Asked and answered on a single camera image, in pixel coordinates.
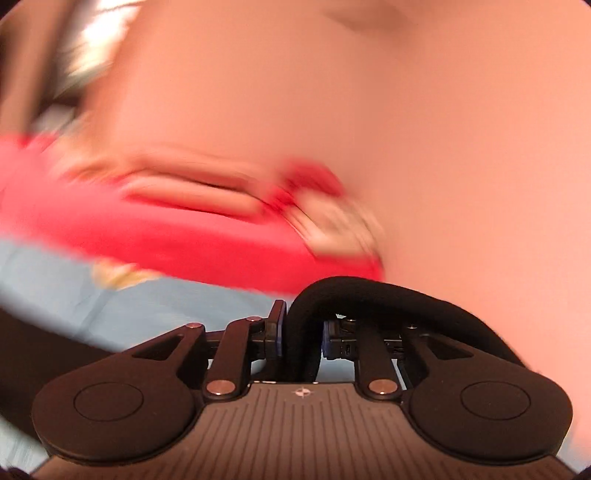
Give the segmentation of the dark framed window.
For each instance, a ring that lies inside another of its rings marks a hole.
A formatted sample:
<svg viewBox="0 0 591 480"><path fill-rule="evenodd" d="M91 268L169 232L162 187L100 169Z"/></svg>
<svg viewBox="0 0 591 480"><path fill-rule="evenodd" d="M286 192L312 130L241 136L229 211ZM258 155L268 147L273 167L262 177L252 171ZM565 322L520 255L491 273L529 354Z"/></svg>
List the dark framed window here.
<svg viewBox="0 0 591 480"><path fill-rule="evenodd" d="M111 62L143 1L74 1L51 55L51 96L80 92Z"/></svg>

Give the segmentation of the lower pink folded quilt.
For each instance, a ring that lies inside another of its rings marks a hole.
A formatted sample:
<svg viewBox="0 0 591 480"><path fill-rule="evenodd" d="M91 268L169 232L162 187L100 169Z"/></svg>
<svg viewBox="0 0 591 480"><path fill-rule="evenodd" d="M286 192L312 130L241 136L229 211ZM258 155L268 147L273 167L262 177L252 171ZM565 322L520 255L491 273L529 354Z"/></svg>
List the lower pink folded quilt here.
<svg viewBox="0 0 591 480"><path fill-rule="evenodd" d="M266 210L263 201L249 193L171 177L134 176L121 192L127 198L242 219L259 218Z"/></svg>

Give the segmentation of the blue floral bed sheet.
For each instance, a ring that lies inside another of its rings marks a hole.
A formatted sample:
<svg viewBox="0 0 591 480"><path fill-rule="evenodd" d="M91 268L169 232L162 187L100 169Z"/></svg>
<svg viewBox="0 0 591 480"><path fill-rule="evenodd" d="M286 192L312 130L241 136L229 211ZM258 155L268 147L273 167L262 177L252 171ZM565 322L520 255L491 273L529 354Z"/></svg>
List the blue floral bed sheet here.
<svg viewBox="0 0 591 480"><path fill-rule="evenodd" d="M1 243L1 300L50 331L125 350L189 321L221 330L269 313L279 294L159 278L123 290L97 286L89 264L11 240Z"/></svg>

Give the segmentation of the black pants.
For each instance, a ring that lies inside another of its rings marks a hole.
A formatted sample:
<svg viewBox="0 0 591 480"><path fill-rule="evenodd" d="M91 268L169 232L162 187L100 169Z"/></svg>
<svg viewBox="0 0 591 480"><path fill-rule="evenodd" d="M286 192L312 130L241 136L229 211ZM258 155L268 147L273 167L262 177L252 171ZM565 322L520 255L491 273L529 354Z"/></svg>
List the black pants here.
<svg viewBox="0 0 591 480"><path fill-rule="evenodd" d="M280 358L266 362L256 379L311 382L321 361L322 325L344 314L375 322L386 332L415 326L520 364L517 354L483 321L444 300L401 286L358 277L331 277L312 283L294 299L281 324ZM30 412L39 390L51 380L110 356L32 323L29 316L1 305L1 415L31 432Z"/></svg>

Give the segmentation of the red pillow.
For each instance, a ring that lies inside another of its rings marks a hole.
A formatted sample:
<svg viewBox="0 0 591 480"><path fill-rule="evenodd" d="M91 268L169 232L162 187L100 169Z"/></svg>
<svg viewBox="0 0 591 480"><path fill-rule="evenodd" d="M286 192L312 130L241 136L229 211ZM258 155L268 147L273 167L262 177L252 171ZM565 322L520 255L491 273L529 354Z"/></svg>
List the red pillow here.
<svg viewBox="0 0 591 480"><path fill-rule="evenodd" d="M341 197L345 193L341 180L324 164L307 159L291 159L280 167L270 198L274 202L292 204L296 194L311 190Z"/></svg>

